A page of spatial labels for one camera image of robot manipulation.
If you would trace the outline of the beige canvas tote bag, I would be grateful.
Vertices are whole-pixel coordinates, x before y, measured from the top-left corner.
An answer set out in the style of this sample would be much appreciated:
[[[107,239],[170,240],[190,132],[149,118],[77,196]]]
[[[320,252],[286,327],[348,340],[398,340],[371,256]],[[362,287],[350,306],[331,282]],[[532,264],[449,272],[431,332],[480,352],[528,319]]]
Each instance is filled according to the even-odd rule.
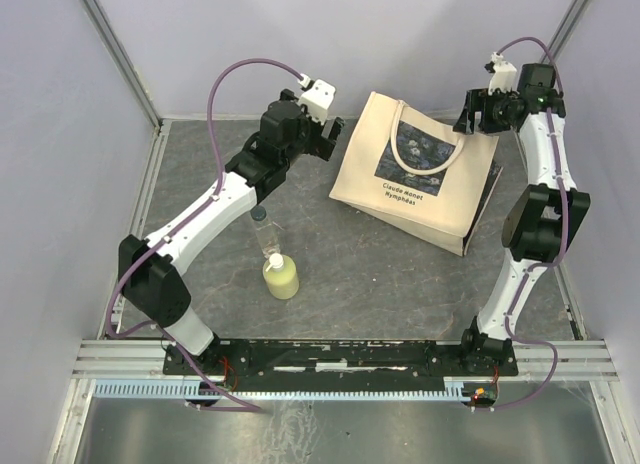
[[[463,256],[502,171],[497,144],[373,92],[329,196]]]

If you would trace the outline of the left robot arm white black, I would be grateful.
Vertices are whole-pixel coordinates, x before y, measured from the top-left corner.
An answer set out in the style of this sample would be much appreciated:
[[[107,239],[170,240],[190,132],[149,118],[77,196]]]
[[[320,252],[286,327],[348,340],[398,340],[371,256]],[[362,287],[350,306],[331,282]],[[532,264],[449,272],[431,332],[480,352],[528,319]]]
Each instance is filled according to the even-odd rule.
[[[286,180],[302,155],[330,159],[344,122],[324,129],[336,89],[311,82],[300,96],[283,90],[263,113],[259,130],[214,183],[181,214],[140,239],[127,236],[118,250],[118,294],[164,329],[186,352],[199,374],[215,371],[217,335],[191,306],[183,276],[195,258],[230,223],[260,204]]]

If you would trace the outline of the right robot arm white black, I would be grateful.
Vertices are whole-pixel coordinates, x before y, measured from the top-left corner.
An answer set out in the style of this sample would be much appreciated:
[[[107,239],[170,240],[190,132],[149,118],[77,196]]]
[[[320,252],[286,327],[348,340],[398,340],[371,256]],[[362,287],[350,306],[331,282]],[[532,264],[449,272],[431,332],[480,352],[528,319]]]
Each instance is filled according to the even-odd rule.
[[[496,54],[486,69],[489,85],[468,91],[454,130],[465,135],[515,131],[528,184],[503,225],[505,258],[494,289],[457,351],[459,366],[472,375],[514,362],[514,335],[524,305],[540,277],[564,259],[591,204],[569,169],[564,94],[555,67],[532,63],[516,68]]]

